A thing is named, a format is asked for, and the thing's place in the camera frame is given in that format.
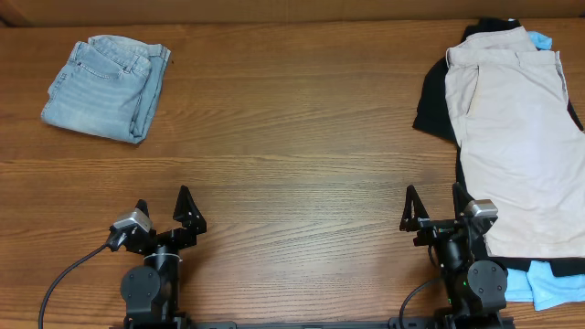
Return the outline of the beige khaki shorts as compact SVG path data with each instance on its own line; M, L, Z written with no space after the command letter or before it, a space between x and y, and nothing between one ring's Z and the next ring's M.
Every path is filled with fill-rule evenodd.
M446 51L445 100L468 193L498 219L492 256L584 255L584 133L571 118L560 54L523 27L469 36Z

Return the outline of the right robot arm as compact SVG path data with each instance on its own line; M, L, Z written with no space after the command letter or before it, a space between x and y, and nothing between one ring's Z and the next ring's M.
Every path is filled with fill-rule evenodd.
M473 244L497 221L498 209L489 199L474 199L464 188L452 185L453 219L432 220L413 185L406 189L401 231L414 232L413 245L425 247L437 278L424 282L404 300L395 319L399 328L492 329L513 328L514 320L503 318L508 271L496 261L479 260ZM428 318L407 318L410 300L420 291L442 282L449 306Z

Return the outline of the folded light blue jeans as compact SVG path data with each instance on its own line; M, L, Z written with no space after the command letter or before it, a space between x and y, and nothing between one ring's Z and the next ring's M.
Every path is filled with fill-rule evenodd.
M78 42L48 88L43 122L77 133L141 143L156 114L171 51L128 37Z

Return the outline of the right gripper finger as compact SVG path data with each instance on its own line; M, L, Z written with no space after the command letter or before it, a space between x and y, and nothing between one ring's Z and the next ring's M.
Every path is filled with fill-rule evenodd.
M470 218L467 206L474 198L469 195L465 187L459 182L452 185L453 207L456 218Z
M420 200L420 196L415 186L408 186L399 230L418 231L422 229L429 220L430 217Z

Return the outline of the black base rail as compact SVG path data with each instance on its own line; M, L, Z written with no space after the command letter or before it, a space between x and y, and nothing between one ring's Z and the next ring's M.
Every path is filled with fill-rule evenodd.
M430 318L410 317L399 324L399 318L387 321L358 322L309 322L309 323L270 323L236 324L235 322L194 323L193 329L425 329Z

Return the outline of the light blue t-shirt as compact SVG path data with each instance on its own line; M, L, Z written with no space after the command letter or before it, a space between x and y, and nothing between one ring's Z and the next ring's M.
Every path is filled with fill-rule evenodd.
M495 192L502 215L489 246L498 256L532 261L525 279L541 311L584 299L584 273L555 277L545 262L584 259L584 131L568 112L559 53L514 56L516 65L503 70L502 175Z

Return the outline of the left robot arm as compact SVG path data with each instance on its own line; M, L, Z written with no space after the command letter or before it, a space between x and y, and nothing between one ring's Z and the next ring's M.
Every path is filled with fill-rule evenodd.
M144 264L130 269L121 282L126 304L126 328L192 328L189 315L179 310L180 251L196 246L197 236L207 232L207 222L187 186L181 186L173 220L178 228L158 233L139 201L124 230L122 245L141 255Z

